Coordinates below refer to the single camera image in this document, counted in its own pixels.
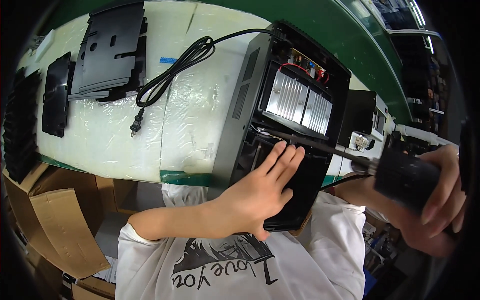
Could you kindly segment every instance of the black plastic panel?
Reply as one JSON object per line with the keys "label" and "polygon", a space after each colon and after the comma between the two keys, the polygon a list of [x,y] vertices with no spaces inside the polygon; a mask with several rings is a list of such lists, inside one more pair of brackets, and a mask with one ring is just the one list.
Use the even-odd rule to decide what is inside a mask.
{"label": "black plastic panel", "polygon": [[126,85],[116,87],[110,91],[110,95],[105,98],[97,98],[98,102],[111,102],[123,99],[127,96],[127,92],[138,90],[144,86],[146,77],[146,48],[147,37],[138,38],[137,51],[135,52],[135,68]]}
{"label": "black plastic panel", "polygon": [[5,107],[4,158],[10,178],[18,183],[22,183],[32,170],[38,156],[36,134],[33,130],[36,124],[36,94],[40,82],[39,71],[24,78],[24,71],[20,69]]}
{"label": "black plastic panel", "polygon": [[68,94],[72,87],[75,63],[68,52],[48,67],[45,94],[43,95],[42,131],[63,137],[67,126]]}
{"label": "black plastic panel", "polygon": [[83,82],[79,88],[81,95],[129,82],[144,20],[143,6],[143,2],[139,2],[91,16]]}

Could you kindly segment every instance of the fluorescent light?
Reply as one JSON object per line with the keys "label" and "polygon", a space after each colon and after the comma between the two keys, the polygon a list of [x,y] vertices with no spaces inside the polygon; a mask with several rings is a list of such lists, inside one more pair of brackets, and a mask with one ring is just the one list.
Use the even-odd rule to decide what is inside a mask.
{"label": "fluorescent light", "polygon": [[415,13],[415,15],[417,16],[417,20],[419,21],[419,24],[421,25],[421,19],[420,19],[420,16],[419,14],[417,13],[417,10],[415,9],[415,5],[413,5],[412,2],[410,2],[410,5],[412,6],[413,8],[413,12]]}
{"label": "fluorescent light", "polygon": [[433,44],[432,44],[432,39],[430,37],[428,37],[428,42],[430,43],[430,51],[432,52],[432,54],[434,53],[433,51]]}
{"label": "fluorescent light", "polygon": [[418,4],[417,4],[417,2],[416,2],[415,0],[413,0],[413,3],[415,3],[415,7],[416,7],[417,10],[419,11],[420,18],[421,18],[421,21],[422,21],[423,25],[426,25],[425,19],[423,18],[423,14],[421,13],[420,7],[418,6]]}

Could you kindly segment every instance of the plastic wrap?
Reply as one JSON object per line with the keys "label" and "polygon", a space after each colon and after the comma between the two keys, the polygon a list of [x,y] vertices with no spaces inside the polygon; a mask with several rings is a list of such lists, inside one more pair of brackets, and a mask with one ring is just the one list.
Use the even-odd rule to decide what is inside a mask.
{"label": "plastic wrap", "polygon": [[[196,2],[149,1],[144,9],[148,81],[171,66],[160,63],[161,57],[178,58],[200,37],[219,38],[270,24],[245,12]],[[66,52],[76,58],[88,19],[85,15],[58,28],[40,62],[26,55],[19,68],[40,69],[45,76],[48,66]],[[170,90],[145,109],[142,129],[134,138],[129,127],[139,110],[136,96],[101,106],[91,99],[71,102],[63,138],[42,132],[41,126],[36,129],[43,160],[106,178],[206,185],[208,176],[191,173],[210,173],[213,168],[243,57],[254,36],[218,44],[211,58],[179,74]],[[42,84],[38,124],[44,91]]]}
{"label": "plastic wrap", "polygon": [[[184,49],[203,36],[217,39],[269,24],[244,12],[198,4]],[[176,77],[165,113],[162,170],[212,172],[240,68],[248,43],[255,36],[243,35],[217,44],[211,58]]]}

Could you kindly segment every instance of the black power cord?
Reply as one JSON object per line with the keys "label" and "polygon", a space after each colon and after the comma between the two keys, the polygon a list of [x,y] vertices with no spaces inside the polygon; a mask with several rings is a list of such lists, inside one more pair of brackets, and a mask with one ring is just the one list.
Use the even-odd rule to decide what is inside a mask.
{"label": "black power cord", "polygon": [[[137,106],[141,107],[141,109],[137,116],[135,116],[135,121],[133,122],[132,126],[130,126],[130,129],[132,130],[131,137],[134,137],[135,134],[141,129],[145,107],[154,104],[160,99],[178,73],[211,57],[215,53],[215,44],[248,33],[266,33],[271,35],[273,32],[267,29],[247,29],[232,33],[231,35],[224,36],[216,40],[213,40],[213,38],[210,36],[204,36],[193,43],[168,70],[147,83],[137,95]],[[149,90],[152,90],[152,92],[150,95],[148,95],[147,100],[142,102],[142,97]]]}

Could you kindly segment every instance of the cardboard box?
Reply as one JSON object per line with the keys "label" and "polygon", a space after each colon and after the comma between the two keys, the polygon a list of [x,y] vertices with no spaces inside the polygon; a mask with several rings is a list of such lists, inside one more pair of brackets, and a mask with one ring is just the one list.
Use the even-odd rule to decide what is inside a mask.
{"label": "cardboard box", "polygon": [[95,176],[38,164],[18,184],[3,171],[13,213],[30,246],[82,279],[110,268],[95,242],[103,209]]}
{"label": "cardboard box", "polygon": [[89,277],[72,285],[72,293],[75,300],[114,300],[115,285]]}
{"label": "cardboard box", "polygon": [[100,176],[95,176],[95,178],[105,211],[130,215],[137,213],[135,211],[121,209],[121,204],[127,196],[133,193],[136,194],[138,188],[137,181],[103,178]]}

